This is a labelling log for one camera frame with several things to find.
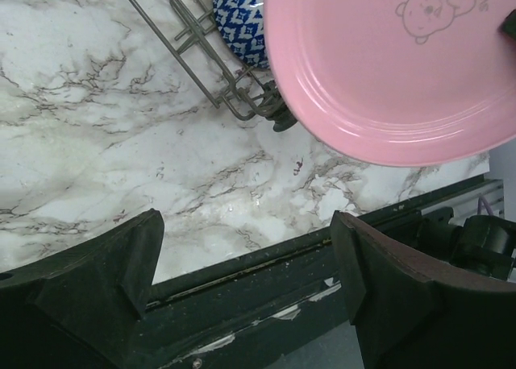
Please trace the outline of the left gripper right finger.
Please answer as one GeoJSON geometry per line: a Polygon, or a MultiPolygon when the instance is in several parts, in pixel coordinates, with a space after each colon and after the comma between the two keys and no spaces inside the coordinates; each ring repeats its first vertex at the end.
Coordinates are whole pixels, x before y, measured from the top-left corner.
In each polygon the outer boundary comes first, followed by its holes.
{"type": "Polygon", "coordinates": [[[331,241],[365,367],[514,367],[510,278],[456,267],[341,212],[331,241]]]}

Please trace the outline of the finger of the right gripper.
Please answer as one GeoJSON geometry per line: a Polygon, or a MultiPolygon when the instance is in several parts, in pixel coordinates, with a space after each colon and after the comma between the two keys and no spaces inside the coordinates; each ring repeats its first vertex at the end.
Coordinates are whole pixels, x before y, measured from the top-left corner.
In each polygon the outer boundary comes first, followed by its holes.
{"type": "Polygon", "coordinates": [[[516,39],[516,12],[510,12],[503,20],[500,31],[510,37],[516,39]]]}

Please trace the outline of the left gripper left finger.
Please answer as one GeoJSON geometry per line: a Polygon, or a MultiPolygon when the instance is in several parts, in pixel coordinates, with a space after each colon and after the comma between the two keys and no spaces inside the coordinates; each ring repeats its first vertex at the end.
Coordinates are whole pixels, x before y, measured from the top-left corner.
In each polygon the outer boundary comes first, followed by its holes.
{"type": "Polygon", "coordinates": [[[150,297],[164,220],[150,209],[1,274],[3,368],[124,368],[150,297]]]}

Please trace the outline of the pink plate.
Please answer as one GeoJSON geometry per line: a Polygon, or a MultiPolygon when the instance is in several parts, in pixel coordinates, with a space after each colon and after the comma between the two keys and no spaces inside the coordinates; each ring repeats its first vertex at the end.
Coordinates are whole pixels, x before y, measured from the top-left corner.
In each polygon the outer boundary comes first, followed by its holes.
{"type": "Polygon", "coordinates": [[[419,167],[515,136],[515,0],[264,0],[266,50],[297,120],[336,151],[419,167]]]}

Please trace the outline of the grey wire dish rack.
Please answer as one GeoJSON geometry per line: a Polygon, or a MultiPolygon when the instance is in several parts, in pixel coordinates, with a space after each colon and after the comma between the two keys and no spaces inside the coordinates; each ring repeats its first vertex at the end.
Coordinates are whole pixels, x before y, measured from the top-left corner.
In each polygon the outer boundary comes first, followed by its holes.
{"type": "Polygon", "coordinates": [[[275,132],[296,124],[269,69],[247,66],[224,42],[212,0],[128,1],[212,106],[243,122],[266,119],[275,132]]]}

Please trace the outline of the red blue patterned bowl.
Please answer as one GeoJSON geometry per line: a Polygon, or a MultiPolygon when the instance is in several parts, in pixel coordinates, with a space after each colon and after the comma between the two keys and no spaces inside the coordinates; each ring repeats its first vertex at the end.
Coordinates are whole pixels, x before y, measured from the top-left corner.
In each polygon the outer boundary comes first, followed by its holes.
{"type": "Polygon", "coordinates": [[[230,50],[247,66],[268,69],[264,0],[212,0],[214,21],[230,50]]]}

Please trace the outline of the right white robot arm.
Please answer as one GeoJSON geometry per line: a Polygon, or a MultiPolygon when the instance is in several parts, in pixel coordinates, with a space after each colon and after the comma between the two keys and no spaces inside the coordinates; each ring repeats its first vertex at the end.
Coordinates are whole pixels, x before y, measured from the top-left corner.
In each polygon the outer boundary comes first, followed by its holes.
{"type": "Polygon", "coordinates": [[[503,182],[475,189],[423,211],[413,247],[456,267],[498,280],[515,274],[515,223],[504,218],[503,182]]]}

